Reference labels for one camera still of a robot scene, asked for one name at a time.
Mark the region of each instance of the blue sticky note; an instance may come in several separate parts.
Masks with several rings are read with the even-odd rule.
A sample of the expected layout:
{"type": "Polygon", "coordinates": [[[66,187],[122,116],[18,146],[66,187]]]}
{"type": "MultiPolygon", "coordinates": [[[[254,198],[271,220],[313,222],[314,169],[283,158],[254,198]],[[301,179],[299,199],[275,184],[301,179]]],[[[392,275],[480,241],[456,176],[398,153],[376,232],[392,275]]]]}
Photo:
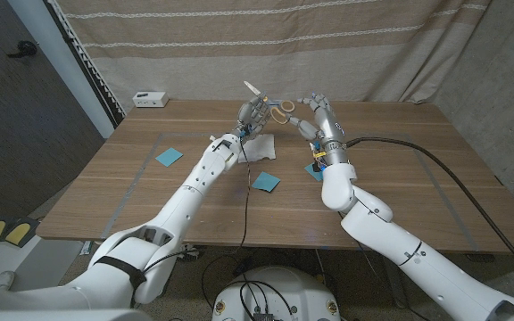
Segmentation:
{"type": "Polygon", "coordinates": [[[312,164],[314,163],[311,163],[309,166],[305,167],[304,169],[306,169],[306,171],[309,172],[309,174],[311,174],[311,176],[313,176],[317,182],[320,182],[322,180],[322,172],[316,172],[312,169],[312,164]]]}
{"type": "Polygon", "coordinates": [[[156,160],[162,163],[165,167],[171,165],[174,161],[177,161],[178,158],[182,157],[182,153],[176,151],[173,148],[170,148],[168,151],[163,152],[160,156],[156,157],[156,160]]]}
{"type": "Polygon", "coordinates": [[[263,191],[270,192],[273,190],[273,188],[275,188],[275,186],[277,186],[278,182],[280,182],[280,181],[281,181],[280,179],[278,179],[270,174],[261,172],[260,175],[257,177],[257,179],[255,179],[255,181],[253,182],[252,187],[261,189],[263,191]]]}

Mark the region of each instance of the scissors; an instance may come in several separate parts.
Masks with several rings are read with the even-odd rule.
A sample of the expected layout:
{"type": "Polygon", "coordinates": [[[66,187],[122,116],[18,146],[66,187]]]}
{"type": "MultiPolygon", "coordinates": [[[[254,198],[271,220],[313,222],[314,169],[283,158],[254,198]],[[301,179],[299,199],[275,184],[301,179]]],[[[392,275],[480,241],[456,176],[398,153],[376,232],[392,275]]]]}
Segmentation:
{"type": "MultiPolygon", "coordinates": [[[[261,91],[259,89],[257,89],[255,86],[251,85],[249,82],[247,81],[244,81],[245,85],[249,88],[249,90],[251,90],[256,96],[261,96],[261,91]]],[[[279,124],[281,125],[284,125],[286,124],[289,120],[288,120],[288,117],[286,116],[287,113],[289,112],[293,112],[294,111],[294,103],[291,102],[291,101],[286,101],[286,100],[283,100],[283,101],[270,101],[269,98],[266,96],[266,95],[263,95],[262,97],[262,100],[264,103],[266,103],[268,106],[269,106],[269,112],[271,114],[271,117],[279,124]],[[277,113],[278,115],[280,115],[281,117],[283,117],[283,121],[279,121],[276,117],[275,117],[275,113],[277,113]]]]}

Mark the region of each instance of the beige curtain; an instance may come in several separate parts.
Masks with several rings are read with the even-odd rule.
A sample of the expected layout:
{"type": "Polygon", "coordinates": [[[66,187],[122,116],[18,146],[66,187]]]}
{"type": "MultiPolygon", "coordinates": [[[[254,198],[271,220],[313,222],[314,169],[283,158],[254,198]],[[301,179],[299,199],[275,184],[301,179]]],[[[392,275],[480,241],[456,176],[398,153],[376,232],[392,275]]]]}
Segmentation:
{"type": "Polygon", "coordinates": [[[422,102],[489,0],[59,0],[124,107],[136,91],[422,102]]]}

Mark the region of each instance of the screw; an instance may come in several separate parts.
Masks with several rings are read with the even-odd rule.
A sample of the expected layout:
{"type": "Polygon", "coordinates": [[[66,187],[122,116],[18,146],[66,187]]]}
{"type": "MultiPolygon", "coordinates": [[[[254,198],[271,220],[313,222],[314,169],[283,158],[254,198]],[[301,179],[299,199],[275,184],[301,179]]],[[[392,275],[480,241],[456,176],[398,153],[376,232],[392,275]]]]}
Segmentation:
{"type": "Polygon", "coordinates": [[[329,300],[327,302],[327,310],[330,312],[330,314],[334,315],[338,311],[338,306],[334,301],[329,300]]]}
{"type": "Polygon", "coordinates": [[[225,302],[223,300],[221,300],[215,304],[215,312],[217,314],[221,314],[221,312],[223,312],[224,310],[225,310],[225,302]]]}

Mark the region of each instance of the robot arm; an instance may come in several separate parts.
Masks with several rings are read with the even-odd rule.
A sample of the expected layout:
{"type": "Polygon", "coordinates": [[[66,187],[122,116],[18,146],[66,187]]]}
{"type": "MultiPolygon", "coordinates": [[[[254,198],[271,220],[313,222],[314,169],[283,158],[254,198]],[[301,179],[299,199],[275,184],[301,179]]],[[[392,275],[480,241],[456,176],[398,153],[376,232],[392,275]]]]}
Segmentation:
{"type": "Polygon", "coordinates": [[[384,202],[353,185],[356,173],[344,151],[344,131],[327,98],[314,95],[300,102],[310,105],[320,126],[314,138],[320,140],[319,152],[326,153],[322,201],[331,210],[347,213],[341,225],[350,236],[398,265],[456,320],[496,320],[501,310],[514,309],[514,298],[481,284],[396,225],[384,202]]]}
{"type": "Polygon", "coordinates": [[[237,163],[242,144],[267,123],[269,113],[264,112],[263,105],[262,97],[245,103],[232,134],[210,143],[158,215],[107,238],[85,273],[60,287],[0,291],[0,309],[127,309],[132,300],[154,300],[162,293],[176,262],[177,257],[171,254],[180,251],[204,196],[221,173],[237,163]]]}

